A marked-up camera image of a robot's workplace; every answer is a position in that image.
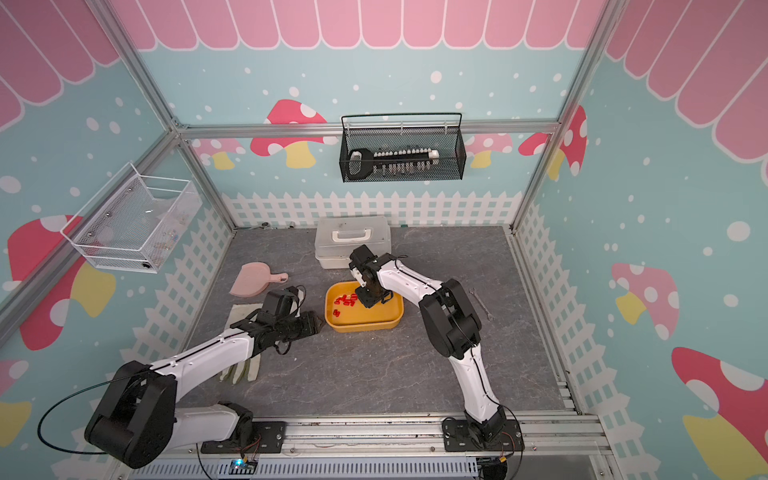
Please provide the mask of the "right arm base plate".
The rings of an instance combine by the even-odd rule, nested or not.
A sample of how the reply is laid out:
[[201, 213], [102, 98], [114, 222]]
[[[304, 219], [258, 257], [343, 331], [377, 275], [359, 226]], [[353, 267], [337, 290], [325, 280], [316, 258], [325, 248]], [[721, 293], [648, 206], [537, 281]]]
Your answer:
[[525, 443], [520, 424], [504, 420], [491, 427], [481, 427], [464, 418], [445, 417], [441, 423], [444, 449], [447, 452], [523, 452]]

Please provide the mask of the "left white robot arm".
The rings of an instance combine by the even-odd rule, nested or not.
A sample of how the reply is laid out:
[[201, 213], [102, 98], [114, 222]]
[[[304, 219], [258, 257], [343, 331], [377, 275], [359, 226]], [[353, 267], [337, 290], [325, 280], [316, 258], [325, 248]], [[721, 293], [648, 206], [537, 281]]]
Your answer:
[[257, 450], [253, 414], [236, 403], [180, 408], [178, 402], [222, 371], [318, 334], [322, 320], [302, 308], [303, 287], [271, 291], [261, 307], [221, 334], [170, 358], [130, 361], [115, 373], [90, 421], [86, 442], [138, 469], [167, 450], [211, 444], [246, 456]]

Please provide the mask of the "yellow plastic storage box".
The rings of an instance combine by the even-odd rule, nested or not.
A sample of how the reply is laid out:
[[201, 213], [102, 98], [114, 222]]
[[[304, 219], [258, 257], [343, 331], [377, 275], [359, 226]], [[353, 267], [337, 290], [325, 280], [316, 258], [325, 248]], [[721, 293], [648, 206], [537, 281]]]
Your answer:
[[386, 303], [371, 308], [356, 293], [356, 281], [332, 285], [325, 297], [325, 321], [338, 333], [360, 333], [397, 327], [404, 315], [404, 300], [395, 294]]

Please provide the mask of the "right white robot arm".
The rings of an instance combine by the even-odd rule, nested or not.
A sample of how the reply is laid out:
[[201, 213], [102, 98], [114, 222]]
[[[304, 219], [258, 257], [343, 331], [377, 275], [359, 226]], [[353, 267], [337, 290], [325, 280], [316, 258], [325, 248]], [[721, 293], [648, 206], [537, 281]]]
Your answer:
[[399, 295], [419, 308], [431, 345], [449, 360], [459, 382], [470, 438], [481, 448], [495, 441], [507, 416], [484, 367], [480, 318], [460, 282], [431, 279], [398, 257], [377, 256], [365, 245], [353, 250], [349, 269], [359, 283], [355, 293], [365, 307]]

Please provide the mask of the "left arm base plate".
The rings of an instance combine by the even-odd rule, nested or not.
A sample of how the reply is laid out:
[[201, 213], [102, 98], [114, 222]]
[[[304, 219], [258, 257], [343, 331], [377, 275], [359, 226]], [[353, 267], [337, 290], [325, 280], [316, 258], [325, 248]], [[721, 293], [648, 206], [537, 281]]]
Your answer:
[[202, 454], [278, 454], [286, 439], [286, 422], [246, 422], [238, 426], [226, 440], [207, 441], [201, 446]]

